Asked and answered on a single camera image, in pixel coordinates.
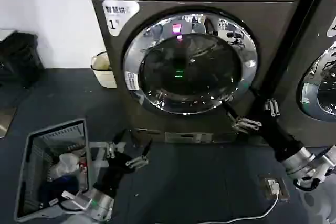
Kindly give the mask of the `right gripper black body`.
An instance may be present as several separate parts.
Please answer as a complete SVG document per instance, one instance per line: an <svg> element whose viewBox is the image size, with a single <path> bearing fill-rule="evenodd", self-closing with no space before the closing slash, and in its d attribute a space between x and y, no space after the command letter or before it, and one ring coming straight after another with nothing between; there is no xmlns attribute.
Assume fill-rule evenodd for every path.
<svg viewBox="0 0 336 224"><path fill-rule="evenodd" d="M261 123L259 135L274 150L277 161L288 159L304 147L301 141L285 131L271 115L261 114L258 121Z"/></svg>

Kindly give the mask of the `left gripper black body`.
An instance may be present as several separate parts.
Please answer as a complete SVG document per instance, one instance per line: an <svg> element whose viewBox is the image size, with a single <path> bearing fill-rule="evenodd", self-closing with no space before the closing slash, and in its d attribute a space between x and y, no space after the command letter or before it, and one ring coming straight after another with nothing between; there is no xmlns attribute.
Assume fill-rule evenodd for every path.
<svg viewBox="0 0 336 224"><path fill-rule="evenodd" d="M109 167L102 175L98 176L93 188L111 198L115 198L121 179L125 174L134 172L133 168L129 168L126 162L131 161L132 157L125 153L115 152L114 158L107 158Z"/></svg>

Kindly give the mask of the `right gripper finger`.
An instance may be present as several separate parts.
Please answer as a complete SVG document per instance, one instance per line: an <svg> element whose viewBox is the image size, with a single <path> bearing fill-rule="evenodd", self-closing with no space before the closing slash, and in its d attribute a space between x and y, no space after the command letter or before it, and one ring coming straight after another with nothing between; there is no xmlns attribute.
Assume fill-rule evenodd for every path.
<svg viewBox="0 0 336 224"><path fill-rule="evenodd" d="M250 87L250 91L255 97L253 109L268 112L272 117L280 116L280 109L275 98L260 89Z"/></svg>
<svg viewBox="0 0 336 224"><path fill-rule="evenodd" d="M236 131L258 131L262 127L261 122L239 116L227 102L223 102L223 108L232 121L232 128Z"/></svg>

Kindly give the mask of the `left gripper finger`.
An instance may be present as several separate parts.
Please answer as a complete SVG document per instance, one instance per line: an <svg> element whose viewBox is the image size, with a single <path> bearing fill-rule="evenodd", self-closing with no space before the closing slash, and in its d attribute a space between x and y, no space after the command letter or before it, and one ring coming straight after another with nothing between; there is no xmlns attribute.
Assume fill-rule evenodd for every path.
<svg viewBox="0 0 336 224"><path fill-rule="evenodd" d="M147 145L145 146L142 154L136 158L131 159L125 163L127 168L142 168L149 163L147 155L151 149L153 140L150 140Z"/></svg>
<svg viewBox="0 0 336 224"><path fill-rule="evenodd" d="M115 158L116 152L123 152L126 142L123 142L122 139L126 133L126 129L118 132L112 139L111 142L108 143L107 147L107 158Z"/></svg>

